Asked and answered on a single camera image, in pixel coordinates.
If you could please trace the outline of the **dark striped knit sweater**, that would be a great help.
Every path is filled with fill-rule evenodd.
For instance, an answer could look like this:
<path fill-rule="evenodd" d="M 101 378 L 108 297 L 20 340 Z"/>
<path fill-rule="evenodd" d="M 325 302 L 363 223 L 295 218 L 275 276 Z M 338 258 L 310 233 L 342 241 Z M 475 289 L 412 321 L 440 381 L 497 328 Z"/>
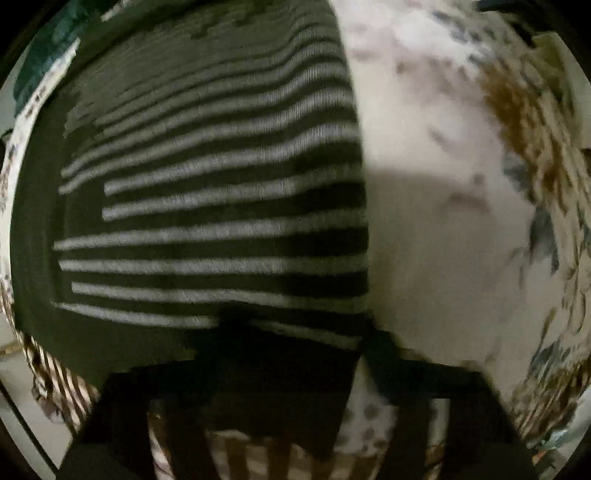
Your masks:
<path fill-rule="evenodd" d="M 86 30 L 15 166 L 16 328 L 188 432 L 372 455 L 356 96 L 325 1 L 142 1 Z"/>

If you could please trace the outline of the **brown checkered bed sheet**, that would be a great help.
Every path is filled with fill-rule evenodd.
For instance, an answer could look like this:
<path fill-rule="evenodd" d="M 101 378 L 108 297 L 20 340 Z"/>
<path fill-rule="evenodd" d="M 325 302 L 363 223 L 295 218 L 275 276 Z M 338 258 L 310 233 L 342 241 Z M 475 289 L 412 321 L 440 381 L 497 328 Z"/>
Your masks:
<path fill-rule="evenodd" d="M 399 408 L 377 389 L 366 356 L 410 360 L 389 333 L 315 339 L 214 327 L 187 337 L 170 353 L 108 368 L 97 385 L 65 368 L 28 334 L 19 341 L 45 397 L 74 429 L 74 438 L 111 374 L 194 361 L 197 372 L 188 377 L 188 392 L 197 400 L 189 405 L 200 406 L 216 479 L 378 479 Z M 447 400 L 430 402 L 422 479 L 439 473 L 448 410 Z M 155 479 L 176 479 L 157 403 L 148 414 L 148 429 Z"/>

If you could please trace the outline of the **floral bed cover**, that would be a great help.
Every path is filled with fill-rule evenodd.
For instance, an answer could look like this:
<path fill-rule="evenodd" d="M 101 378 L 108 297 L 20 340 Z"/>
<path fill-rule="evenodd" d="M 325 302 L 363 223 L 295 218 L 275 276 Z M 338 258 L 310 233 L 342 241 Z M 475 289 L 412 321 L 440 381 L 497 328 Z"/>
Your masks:
<path fill-rule="evenodd" d="M 95 24 L 142 1 L 95 7 Z M 497 2 L 326 1 L 356 96 L 368 306 L 403 357 L 479 373 L 531 460 L 590 382 L 590 166 L 548 63 Z M 82 34 L 16 118 L 1 173 L 1 306 L 14 167 Z"/>

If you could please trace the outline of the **dark green plush blanket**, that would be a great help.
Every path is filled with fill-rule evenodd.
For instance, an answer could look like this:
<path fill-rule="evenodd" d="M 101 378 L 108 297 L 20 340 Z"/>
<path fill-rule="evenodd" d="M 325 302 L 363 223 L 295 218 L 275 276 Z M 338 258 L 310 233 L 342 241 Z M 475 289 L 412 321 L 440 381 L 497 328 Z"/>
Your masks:
<path fill-rule="evenodd" d="M 13 88 L 17 117 L 52 64 L 95 18 L 93 1 L 69 1 L 32 40 Z"/>

